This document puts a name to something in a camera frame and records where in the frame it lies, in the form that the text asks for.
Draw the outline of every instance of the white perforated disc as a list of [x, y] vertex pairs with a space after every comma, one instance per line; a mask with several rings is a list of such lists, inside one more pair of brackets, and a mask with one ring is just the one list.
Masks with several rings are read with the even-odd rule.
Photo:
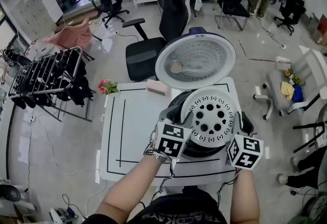
[[226, 77], [235, 64], [232, 44], [216, 34], [181, 37], [160, 53], [155, 72], [165, 85], [181, 89], [210, 86]]
[[191, 140], [203, 147], [216, 148], [230, 141], [236, 107], [228, 94], [209, 86], [188, 96], [180, 118], [183, 121], [193, 111]]

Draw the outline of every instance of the gray floor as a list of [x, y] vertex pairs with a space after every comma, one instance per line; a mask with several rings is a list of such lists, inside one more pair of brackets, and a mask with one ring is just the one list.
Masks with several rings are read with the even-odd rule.
[[[273, 16], [279, 15], [278, 5], [269, 7], [262, 25], [275, 35], [276, 40], [287, 46], [285, 50], [267, 35], [255, 16], [249, 19], [243, 32], [238, 29], [233, 20], [228, 21], [228, 19], [224, 19], [222, 28], [219, 30], [214, 20], [218, 9], [216, 7], [213, 11], [212, 5], [212, 3], [204, 3], [198, 16], [196, 18], [192, 16], [185, 32], [189, 27], [204, 27], [207, 31], [226, 37], [235, 47], [237, 60], [229, 75], [235, 81], [242, 110], [252, 117], [253, 122], [259, 128], [261, 139], [265, 141], [266, 150], [269, 149], [269, 154], [264, 154], [253, 172], [260, 200], [261, 223], [287, 223], [301, 211], [303, 196], [292, 196], [289, 192], [290, 188], [280, 187], [275, 178], [280, 172], [292, 172], [289, 159], [293, 149], [304, 142], [305, 133], [312, 134], [311, 131], [294, 131], [292, 126], [313, 122], [318, 116], [322, 102], [316, 102], [304, 114], [294, 112], [283, 118], [279, 117], [277, 111], [274, 110], [270, 120], [264, 121], [262, 116], [267, 112], [267, 104], [265, 101], [253, 100], [252, 95], [255, 93], [255, 86], [261, 86], [265, 81], [266, 72], [274, 69], [274, 63], [249, 60], [249, 58], [274, 60], [276, 56], [284, 56], [295, 60], [301, 54], [299, 44], [317, 50], [320, 50], [322, 46], [311, 41], [302, 24], [295, 27], [295, 33], [291, 37], [287, 29], [277, 28], [273, 22]], [[129, 15], [126, 13], [121, 15], [125, 20], [140, 17], [146, 20], [142, 26], [148, 37], [160, 36], [158, 30], [160, 12], [156, 4], [139, 5], [139, 8], [135, 9], [133, 4], [128, 2], [123, 4], [123, 9], [130, 10]], [[89, 54], [96, 58], [95, 61], [86, 64], [87, 77], [93, 89], [97, 89], [98, 83], [104, 78], [110, 78], [118, 83], [130, 82], [126, 70], [125, 47], [135, 42], [135, 37], [117, 35], [112, 40], [105, 37], [110, 32], [118, 30], [122, 35], [136, 35], [139, 39], [141, 38], [133, 27], [123, 29], [121, 22], [116, 19], [109, 24], [111, 27], [108, 30], [103, 24], [91, 25], [94, 34], [104, 38], [102, 43], [94, 40], [89, 49]], [[104, 112], [104, 102], [105, 96], [97, 93], [91, 105], [90, 114], [93, 119], [91, 123], [69, 115], [64, 117], [60, 115], [63, 119], [60, 123], [36, 108], [34, 117], [37, 119], [31, 124], [32, 133], [28, 122], [32, 111], [17, 109], [11, 132], [10, 176], [13, 183], [28, 184], [28, 146], [31, 134], [30, 199], [36, 205], [40, 219], [49, 220], [48, 211], [51, 207], [66, 207], [61, 197], [62, 194], [67, 194], [71, 203], [76, 204], [83, 214], [93, 213], [103, 198], [105, 192], [91, 198], [86, 213], [88, 197], [104, 187], [103, 180], [97, 183], [96, 171], [96, 155], [101, 149], [103, 127], [101, 116]], [[67, 103], [67, 109], [84, 114], [84, 111], [75, 107], [72, 102]], [[53, 144], [55, 161], [47, 135]], [[299, 155], [304, 156], [306, 152], [304, 150]], [[108, 182], [106, 190], [112, 184]], [[220, 186], [221, 183], [212, 183], [200, 188], [217, 199], [216, 192]], [[154, 190], [153, 187], [150, 188], [143, 199], [146, 205]], [[231, 191], [232, 186], [227, 186], [222, 192], [221, 211], [227, 220], [229, 219]], [[138, 206], [133, 214], [140, 209], [141, 206]]]

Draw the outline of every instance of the blue cloth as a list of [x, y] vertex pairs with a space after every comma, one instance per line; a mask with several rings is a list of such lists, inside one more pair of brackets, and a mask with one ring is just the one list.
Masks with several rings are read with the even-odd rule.
[[304, 98], [303, 98], [303, 92], [302, 92], [301, 85], [295, 85], [292, 101], [293, 102], [302, 102], [303, 100], [304, 100]]

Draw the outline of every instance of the pink cloth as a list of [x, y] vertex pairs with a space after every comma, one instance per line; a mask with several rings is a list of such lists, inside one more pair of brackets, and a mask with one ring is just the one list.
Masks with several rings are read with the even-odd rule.
[[64, 50], [73, 47], [85, 49], [92, 39], [92, 32], [88, 25], [88, 18], [82, 24], [77, 26], [66, 26], [57, 34], [44, 38], [42, 41], [55, 45], [57, 48]]

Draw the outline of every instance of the yellow cloth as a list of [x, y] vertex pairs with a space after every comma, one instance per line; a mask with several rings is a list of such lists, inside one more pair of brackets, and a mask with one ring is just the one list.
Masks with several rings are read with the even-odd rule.
[[287, 100], [291, 101], [294, 93], [294, 88], [290, 83], [282, 82], [281, 93], [287, 96]]

